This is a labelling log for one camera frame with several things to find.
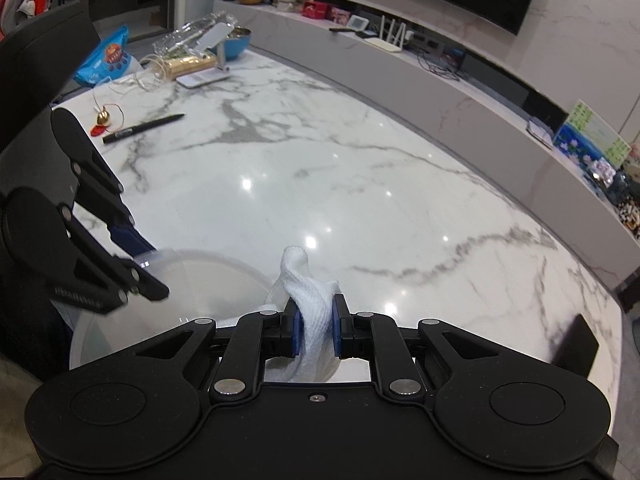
marble wall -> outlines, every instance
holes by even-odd
[[[566,110],[582,99],[627,139],[640,130],[640,108],[627,121],[640,94],[640,0],[533,0],[517,36],[441,0],[352,1],[466,44]]]

white towel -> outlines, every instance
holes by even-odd
[[[323,383],[335,374],[340,360],[334,356],[332,304],[334,294],[339,292],[338,282],[321,282],[311,276],[309,259],[302,247],[290,246],[284,250],[280,277],[265,303],[283,311],[291,297],[302,314],[303,338],[297,357],[267,361],[265,381]]]

white marble tabletop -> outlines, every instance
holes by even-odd
[[[255,52],[231,66],[232,78],[192,91],[95,91],[122,106],[127,125],[186,114],[110,146],[95,141],[151,243],[215,251],[272,280],[284,247],[301,245],[317,278],[339,280],[352,312],[409,327],[439,318],[542,360],[581,313],[600,343],[590,380],[615,412],[620,309],[558,241],[341,90]],[[90,92],[64,107],[87,131],[94,124]],[[75,213],[109,245],[103,226]]]

red tag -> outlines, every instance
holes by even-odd
[[[106,131],[107,128],[105,128],[104,126],[98,126],[98,124],[96,124],[93,128],[91,128],[91,136],[99,137]]]

blue gripper pad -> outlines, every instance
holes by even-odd
[[[302,337],[305,329],[305,323],[300,314],[300,309],[296,307],[296,313],[293,317],[293,355],[300,355],[300,345],[302,345]]]
[[[334,354],[336,357],[340,357],[342,355],[342,339],[340,338],[340,316],[338,315],[338,304],[335,301],[335,296],[332,299],[331,310],[334,324]]]
[[[109,232],[111,241],[132,258],[156,250],[133,226],[113,225],[109,227]]]

